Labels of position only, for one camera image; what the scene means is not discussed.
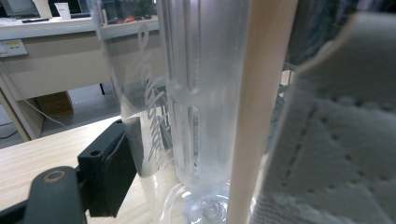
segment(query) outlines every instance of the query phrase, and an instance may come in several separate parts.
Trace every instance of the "gray floor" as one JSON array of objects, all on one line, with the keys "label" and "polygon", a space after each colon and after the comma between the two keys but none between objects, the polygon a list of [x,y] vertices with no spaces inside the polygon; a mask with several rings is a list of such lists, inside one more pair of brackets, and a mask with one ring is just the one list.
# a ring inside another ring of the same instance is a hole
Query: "gray floor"
[{"label": "gray floor", "polygon": [[[67,129],[77,128],[101,119],[107,119],[120,114],[118,105],[110,83],[104,83],[105,95],[102,95],[99,85],[84,87],[69,91],[73,103],[74,114],[57,118]],[[48,136],[64,131],[60,124],[48,119],[44,121],[41,136]],[[0,148],[10,147],[22,143],[18,133],[7,139],[2,139],[16,131],[4,108],[0,106]]]}]

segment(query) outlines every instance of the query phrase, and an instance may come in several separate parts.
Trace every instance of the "light wood desk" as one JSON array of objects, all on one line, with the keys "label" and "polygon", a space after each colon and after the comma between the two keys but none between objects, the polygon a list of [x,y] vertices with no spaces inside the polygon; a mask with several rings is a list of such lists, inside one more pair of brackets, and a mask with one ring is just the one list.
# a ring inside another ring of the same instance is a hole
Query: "light wood desk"
[{"label": "light wood desk", "polygon": [[[0,149],[0,210],[25,200],[32,180],[56,166],[78,165],[77,156],[113,121],[105,119],[14,147]],[[88,223],[151,223],[140,179],[136,175],[116,219],[88,217]]]}]

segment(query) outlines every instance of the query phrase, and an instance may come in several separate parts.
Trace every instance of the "clear plastic bottle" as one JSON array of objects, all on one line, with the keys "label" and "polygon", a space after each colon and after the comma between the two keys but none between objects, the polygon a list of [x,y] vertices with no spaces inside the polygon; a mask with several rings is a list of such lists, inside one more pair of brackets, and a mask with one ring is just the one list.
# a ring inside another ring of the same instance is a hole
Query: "clear plastic bottle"
[{"label": "clear plastic bottle", "polygon": [[[133,21],[135,13],[155,11],[149,1],[134,7],[116,5],[125,18],[107,18],[105,0],[91,0],[96,33],[108,61],[120,115],[129,139],[136,170],[154,223],[160,223],[167,195],[179,183],[173,160],[166,102],[165,59],[156,17]],[[130,123],[139,118],[140,129]]]},{"label": "clear plastic bottle", "polygon": [[182,183],[169,194],[164,213],[187,223],[225,223],[249,1],[158,3]]}]

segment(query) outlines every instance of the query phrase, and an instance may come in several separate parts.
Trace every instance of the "white shelf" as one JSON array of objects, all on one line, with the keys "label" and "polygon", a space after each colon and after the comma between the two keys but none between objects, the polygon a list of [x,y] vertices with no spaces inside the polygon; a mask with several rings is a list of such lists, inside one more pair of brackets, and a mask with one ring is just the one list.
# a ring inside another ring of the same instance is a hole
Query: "white shelf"
[{"label": "white shelf", "polygon": [[[137,34],[139,26],[146,23],[150,31],[158,30],[158,19],[134,21],[126,24],[114,24],[106,27],[106,32],[111,37]],[[47,35],[67,35],[73,33],[94,31],[95,27],[91,18],[73,19],[62,21],[60,17],[49,21],[22,23],[21,21],[0,21],[0,40],[20,39]]]}]

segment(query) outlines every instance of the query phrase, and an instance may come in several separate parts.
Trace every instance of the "bottle bottom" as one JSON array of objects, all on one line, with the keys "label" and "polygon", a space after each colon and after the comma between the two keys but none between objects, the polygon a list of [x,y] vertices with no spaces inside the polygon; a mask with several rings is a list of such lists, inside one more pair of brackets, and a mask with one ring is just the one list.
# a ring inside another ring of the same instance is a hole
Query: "bottle bottom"
[{"label": "bottle bottom", "polygon": [[[223,224],[227,220],[230,185],[204,191],[190,190],[183,184],[175,186],[165,201],[161,223]],[[252,213],[255,200],[252,200]]]}]

